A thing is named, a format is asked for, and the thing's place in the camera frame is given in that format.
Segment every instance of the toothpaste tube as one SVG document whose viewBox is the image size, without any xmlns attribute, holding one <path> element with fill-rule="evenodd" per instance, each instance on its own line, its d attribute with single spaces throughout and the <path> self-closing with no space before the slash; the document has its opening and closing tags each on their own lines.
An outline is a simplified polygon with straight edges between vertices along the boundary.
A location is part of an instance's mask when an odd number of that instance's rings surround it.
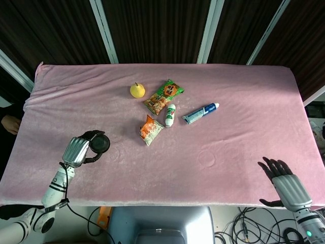
<svg viewBox="0 0 325 244">
<path fill-rule="evenodd" d="M 187 124 L 192 124 L 193 122 L 197 121 L 199 118 L 202 118 L 203 116 L 212 113 L 214 110 L 217 110 L 219 107 L 218 103 L 211 103 L 203 108 L 200 108 L 199 110 L 190 113 L 186 116 L 183 116 L 183 119 L 187 122 Z"/>
</svg>

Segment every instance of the metal robotic hand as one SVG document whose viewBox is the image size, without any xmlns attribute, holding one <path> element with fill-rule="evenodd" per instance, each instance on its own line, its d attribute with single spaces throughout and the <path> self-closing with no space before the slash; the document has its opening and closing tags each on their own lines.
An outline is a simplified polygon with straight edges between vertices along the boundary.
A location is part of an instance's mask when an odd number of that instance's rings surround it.
<svg viewBox="0 0 325 244">
<path fill-rule="evenodd" d="M 294 212 L 295 219 L 310 243 L 325 243 L 325 224 L 322 217 L 309 207 L 312 200 L 299 178 L 282 160 L 263 157 L 266 164 L 258 162 L 272 182 L 280 200 L 260 202 L 269 207 L 282 206 Z"/>
<path fill-rule="evenodd" d="M 75 176 L 75 168 L 95 162 L 110 147 L 110 140 L 104 133 L 87 131 L 82 136 L 71 139 L 63 154 L 63 163 L 60 163 L 55 177 L 42 198 L 44 209 L 31 208 L 21 216 L 20 221 L 1 229 L 0 243 L 17 244 L 25 240 L 31 230 L 45 233 L 52 227 L 55 211 L 69 202 L 67 197 L 63 198 L 63 195 Z M 96 153 L 95 157 L 86 158 L 89 148 Z"/>
</svg>

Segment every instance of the pink blanket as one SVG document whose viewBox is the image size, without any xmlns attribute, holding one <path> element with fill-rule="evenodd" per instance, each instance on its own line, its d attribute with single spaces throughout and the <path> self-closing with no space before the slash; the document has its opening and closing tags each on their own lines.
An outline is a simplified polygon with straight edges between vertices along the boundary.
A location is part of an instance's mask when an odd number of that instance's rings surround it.
<svg viewBox="0 0 325 244">
<path fill-rule="evenodd" d="M 147 147 L 139 136 L 143 101 L 168 78 L 174 125 Z M 134 99 L 129 87 L 142 83 Z M 183 115 L 213 102 L 217 111 L 187 125 Z M 40 204 L 74 136 L 103 130 L 110 149 L 76 169 L 73 205 L 250 205 L 278 199 L 257 162 L 282 159 L 316 206 L 325 205 L 325 169 L 288 68 L 233 65 L 41 65 L 0 185 L 1 203 Z"/>
</svg>

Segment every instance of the white bottle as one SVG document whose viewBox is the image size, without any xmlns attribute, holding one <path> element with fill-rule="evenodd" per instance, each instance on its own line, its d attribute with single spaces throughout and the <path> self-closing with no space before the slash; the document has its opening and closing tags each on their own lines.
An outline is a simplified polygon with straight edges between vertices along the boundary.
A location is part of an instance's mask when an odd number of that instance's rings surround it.
<svg viewBox="0 0 325 244">
<path fill-rule="evenodd" d="M 172 124 L 174 123 L 175 110 L 176 110 L 176 106 L 174 104 L 168 105 L 166 120 L 165 120 L 165 124 L 167 128 L 172 126 Z"/>
</svg>

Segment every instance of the pear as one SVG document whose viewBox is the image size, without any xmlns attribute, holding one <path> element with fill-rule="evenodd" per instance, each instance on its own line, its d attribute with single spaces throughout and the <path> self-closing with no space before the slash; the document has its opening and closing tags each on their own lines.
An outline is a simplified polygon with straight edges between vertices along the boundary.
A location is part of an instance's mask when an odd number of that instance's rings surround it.
<svg viewBox="0 0 325 244">
<path fill-rule="evenodd" d="M 146 93 L 146 90 L 142 84 L 135 83 L 131 86 L 130 93 L 135 98 L 141 98 Z"/>
</svg>

